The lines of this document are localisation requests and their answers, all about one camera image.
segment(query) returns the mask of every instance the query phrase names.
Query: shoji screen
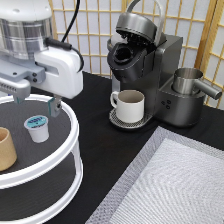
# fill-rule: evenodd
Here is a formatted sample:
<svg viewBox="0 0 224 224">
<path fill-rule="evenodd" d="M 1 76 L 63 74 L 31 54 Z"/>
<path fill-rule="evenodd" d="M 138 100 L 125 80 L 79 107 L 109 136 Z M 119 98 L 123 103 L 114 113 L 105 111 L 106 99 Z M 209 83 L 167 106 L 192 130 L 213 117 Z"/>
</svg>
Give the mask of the shoji screen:
<svg viewBox="0 0 224 224">
<path fill-rule="evenodd" d="M 208 84 L 224 92 L 224 1 L 219 0 L 214 13 L 201 70 Z M 224 97 L 216 101 L 208 97 L 206 104 L 224 110 Z"/>
<path fill-rule="evenodd" d="M 49 1 L 56 22 L 56 37 L 61 40 L 74 13 L 76 2 L 74 0 Z M 107 40 L 116 32 L 118 17 L 125 11 L 129 2 L 128 0 L 81 0 L 77 21 L 67 41 L 84 55 L 85 71 L 110 76 L 106 60 Z M 160 2 L 166 13 L 164 32 L 184 38 L 179 66 L 194 67 L 207 11 L 214 1 L 160 0 Z M 143 14 L 158 23 L 158 9 L 152 0 L 142 0 L 134 8 L 134 12 Z"/>
</svg>

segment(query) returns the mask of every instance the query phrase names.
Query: coffee mug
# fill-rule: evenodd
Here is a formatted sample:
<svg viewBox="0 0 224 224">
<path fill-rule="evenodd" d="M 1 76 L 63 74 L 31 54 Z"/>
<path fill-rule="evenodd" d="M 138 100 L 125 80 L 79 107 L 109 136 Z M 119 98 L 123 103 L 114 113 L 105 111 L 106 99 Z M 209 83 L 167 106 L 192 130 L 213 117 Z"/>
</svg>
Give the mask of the coffee mug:
<svg viewBox="0 0 224 224">
<path fill-rule="evenodd" d="M 16 150 L 9 130 L 0 128 L 0 171 L 8 169 L 16 159 Z"/>
<path fill-rule="evenodd" d="M 116 109 L 116 116 L 125 123 L 135 123 L 144 117 L 145 97 L 136 90 L 113 92 L 110 96 L 111 105 Z"/>
</svg>

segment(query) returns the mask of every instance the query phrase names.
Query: mug handle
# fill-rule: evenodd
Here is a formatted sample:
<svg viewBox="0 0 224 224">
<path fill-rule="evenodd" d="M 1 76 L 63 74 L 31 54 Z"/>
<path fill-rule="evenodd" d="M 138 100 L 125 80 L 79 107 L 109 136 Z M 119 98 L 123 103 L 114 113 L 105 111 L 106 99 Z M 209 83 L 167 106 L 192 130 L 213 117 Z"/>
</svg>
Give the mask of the mug handle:
<svg viewBox="0 0 224 224">
<path fill-rule="evenodd" d="M 117 105 L 114 103 L 114 95 L 117 95 L 118 96 L 119 92 L 117 91 L 114 91 L 111 93 L 110 95 L 110 102 L 111 102 L 111 105 L 114 107 L 114 108 L 117 108 Z"/>
</svg>

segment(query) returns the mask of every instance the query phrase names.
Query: drip tray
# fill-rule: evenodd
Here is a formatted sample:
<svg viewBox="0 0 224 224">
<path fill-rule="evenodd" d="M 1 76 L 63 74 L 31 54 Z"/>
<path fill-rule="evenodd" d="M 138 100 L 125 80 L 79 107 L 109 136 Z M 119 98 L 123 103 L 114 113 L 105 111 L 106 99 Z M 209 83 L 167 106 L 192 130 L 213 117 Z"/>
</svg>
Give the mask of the drip tray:
<svg viewBox="0 0 224 224">
<path fill-rule="evenodd" d="M 116 110 L 113 109 L 109 114 L 110 122 L 118 128 L 121 128 L 126 131 L 134 131 L 136 129 L 144 127 L 152 118 L 152 115 L 144 114 L 144 117 L 135 123 L 125 123 L 119 120 L 116 116 Z"/>
</svg>

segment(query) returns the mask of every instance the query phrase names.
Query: cable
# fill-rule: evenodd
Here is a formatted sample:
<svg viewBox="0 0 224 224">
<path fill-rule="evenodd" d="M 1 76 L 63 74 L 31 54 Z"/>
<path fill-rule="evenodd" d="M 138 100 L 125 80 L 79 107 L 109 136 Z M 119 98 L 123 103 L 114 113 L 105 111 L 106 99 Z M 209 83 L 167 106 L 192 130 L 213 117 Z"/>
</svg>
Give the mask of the cable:
<svg viewBox="0 0 224 224">
<path fill-rule="evenodd" d="M 80 72 L 83 69 L 83 67 L 84 67 L 84 59 L 83 59 L 83 56 L 74 47 L 72 47 L 72 50 L 75 51 L 78 54 L 79 58 L 80 58 L 81 65 L 80 65 L 80 68 L 79 68 L 79 71 L 78 71 L 78 72 Z"/>
<path fill-rule="evenodd" d="M 77 0 L 75 13 L 74 13 L 74 15 L 72 17 L 72 20 L 71 20 L 71 22 L 70 22 L 70 24 L 68 26 L 68 29 L 66 30 L 66 33 L 65 33 L 64 37 L 62 38 L 61 42 L 65 42 L 65 39 L 67 38 L 67 36 L 68 36 L 68 34 L 69 34 L 69 32 L 70 32 L 70 30 L 71 30 L 71 28 L 72 28 L 72 26 L 73 26 L 73 24 L 75 22 L 75 19 L 76 19 L 77 15 L 78 15 L 78 12 L 79 12 L 79 5 L 80 5 L 80 0 Z"/>
</svg>

